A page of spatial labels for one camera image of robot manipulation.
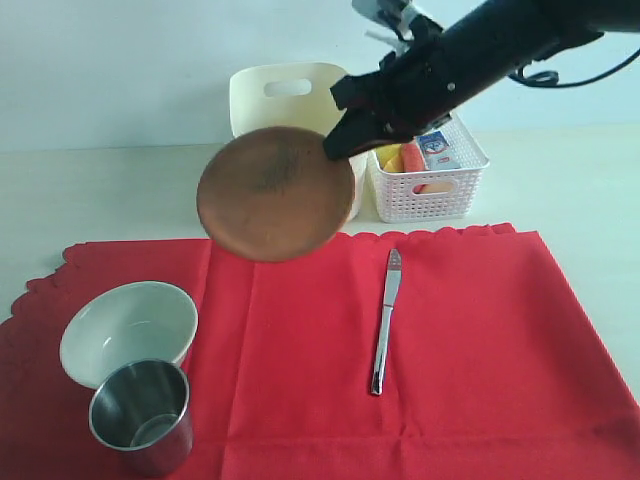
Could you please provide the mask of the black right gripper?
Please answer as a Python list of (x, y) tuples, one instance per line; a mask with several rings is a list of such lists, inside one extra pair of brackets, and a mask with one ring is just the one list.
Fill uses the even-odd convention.
[(485, 1), (449, 27), (422, 17), (410, 29), (410, 47), (379, 72), (345, 75), (330, 88), (347, 109), (322, 142), (330, 160), (407, 142), (531, 62), (598, 39), (605, 25), (587, 1)]

